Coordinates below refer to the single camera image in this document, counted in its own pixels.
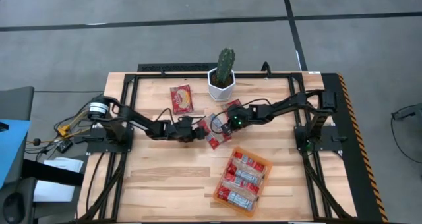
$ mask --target potted cactus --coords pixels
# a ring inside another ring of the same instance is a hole
[[[235,63],[235,52],[223,49],[218,57],[217,67],[208,72],[208,90],[215,101],[227,101],[235,87],[235,73],[232,71]]]

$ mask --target wooden table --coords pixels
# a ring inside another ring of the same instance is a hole
[[[120,98],[124,76],[125,73],[110,73],[104,95]],[[324,88],[321,74],[304,72],[303,81],[306,90]],[[274,103],[290,95],[285,78],[236,78],[236,83],[231,99],[239,98],[242,103],[258,98],[267,98]],[[191,85],[195,111],[190,115],[209,115],[221,111],[220,106],[224,103],[212,100],[208,95],[206,79],[203,78],[142,79],[138,85],[136,111],[155,119],[163,109],[172,108],[169,87],[182,84]],[[311,103],[316,102],[316,98],[311,98]],[[169,115],[165,114],[162,118],[168,119]],[[233,140],[215,150],[205,140],[188,144],[154,141],[143,131],[135,129],[133,148],[126,163],[117,220],[122,222],[312,220],[303,162],[297,152],[293,135],[294,126],[293,113],[282,115],[266,125],[249,126],[236,132],[233,134]],[[252,219],[226,208],[212,198],[228,157],[236,146],[274,162],[268,186],[264,188],[258,202],[258,210]],[[85,213],[87,190],[99,156],[93,154],[89,157],[78,203],[79,216]],[[90,205],[104,186],[108,156],[104,155],[94,178],[89,197]],[[349,214],[356,216],[343,161],[329,151],[320,152],[320,156],[327,188]],[[317,187],[315,192],[319,213],[324,216]],[[110,198],[107,203],[106,217],[111,215],[112,200]]]

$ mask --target red wrapper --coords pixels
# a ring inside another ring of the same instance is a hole
[[[242,195],[231,191],[229,188],[220,186],[217,191],[218,198],[225,200],[231,204],[235,204],[241,208],[251,211],[253,209],[253,202],[243,197]]]
[[[241,160],[244,164],[252,167],[253,169],[256,169],[259,172],[263,172],[264,171],[265,165],[252,160],[247,155],[243,155],[240,152],[235,152],[234,157],[236,157],[237,159]]]
[[[227,109],[229,109],[229,107],[231,105],[242,105],[242,104],[240,103],[240,100],[237,99],[237,100],[234,100],[232,102],[229,102],[229,103],[227,103],[225,105],[222,105],[222,109],[223,109],[223,111],[225,111],[225,114],[226,114],[226,117],[227,118],[229,118],[229,113],[227,112]]]
[[[232,175],[235,175],[237,177],[241,177],[242,179],[244,179],[247,182],[250,182],[252,184],[254,184],[255,186],[259,186],[261,179],[246,172],[246,171],[242,171],[241,169],[238,169],[236,167],[235,164],[233,164],[233,162],[230,163],[230,165],[227,168],[227,172],[231,173]]]
[[[173,113],[175,115],[193,111],[191,88],[189,85],[170,88]]]
[[[210,116],[208,116],[207,118],[199,121],[198,126],[199,127],[203,127],[206,131],[206,133],[208,135],[205,136],[205,139],[208,141],[208,143],[211,145],[212,149],[216,149],[220,144],[227,142],[228,140],[231,139],[231,136],[228,136],[224,133],[221,134],[216,134],[214,132],[211,131],[210,129],[210,122],[212,120],[212,118],[214,118],[216,115],[215,114],[211,114]],[[221,131],[221,126],[223,125],[222,122],[219,120],[219,118],[215,118],[212,123],[214,124],[212,126],[212,129],[214,129],[214,131],[219,132]]]
[[[224,177],[225,181],[229,181],[230,183],[237,185],[240,188],[243,188],[245,190],[248,190],[249,192],[253,193],[254,195],[258,194],[259,191],[259,187],[243,180],[240,177],[236,177],[235,175],[231,174],[231,173],[226,173],[225,177]]]

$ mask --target orange container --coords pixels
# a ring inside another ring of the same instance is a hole
[[[218,189],[222,185],[223,177],[226,175],[227,168],[230,165],[231,160],[233,159],[233,155],[234,155],[235,152],[240,152],[242,154],[245,154],[248,157],[250,157],[251,159],[253,159],[254,161],[257,161],[257,162],[265,165],[265,167],[266,167],[265,175],[263,177],[263,181],[261,182],[261,185],[259,186],[259,192],[258,192],[258,195],[257,195],[258,198],[256,199],[255,204],[253,206],[253,209],[251,211],[248,211],[248,210],[246,210],[244,208],[240,208],[240,207],[238,207],[238,206],[236,206],[234,204],[230,204],[229,202],[227,202],[227,201],[225,201],[225,200],[223,200],[223,199],[221,199],[221,198],[218,197]],[[222,175],[220,181],[218,182],[218,185],[216,187],[216,190],[214,191],[214,193],[213,193],[212,196],[214,197],[214,199],[217,202],[222,203],[222,204],[226,205],[229,208],[233,208],[234,210],[236,210],[236,211],[238,211],[240,213],[245,214],[247,217],[252,217],[254,215],[255,211],[256,211],[256,207],[258,206],[259,197],[262,194],[262,191],[264,190],[264,187],[266,186],[266,184],[268,182],[268,176],[270,174],[271,168],[272,168],[272,162],[271,161],[268,161],[267,159],[264,159],[264,158],[262,158],[260,156],[257,156],[257,155],[255,155],[255,154],[253,154],[251,152],[248,152],[247,150],[244,150],[243,148],[236,147],[236,148],[233,149],[233,152],[231,153],[230,159],[229,159],[229,161],[228,161],[228,163],[226,165],[226,168],[224,169],[223,175]]]

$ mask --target white pot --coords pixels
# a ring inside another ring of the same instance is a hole
[[[214,68],[208,72],[208,92],[210,93],[212,99],[214,99],[215,101],[227,101],[229,100],[231,93],[236,85],[235,72],[231,71],[233,83],[230,86],[221,89],[211,85],[211,75],[215,70],[217,70],[217,68]]]

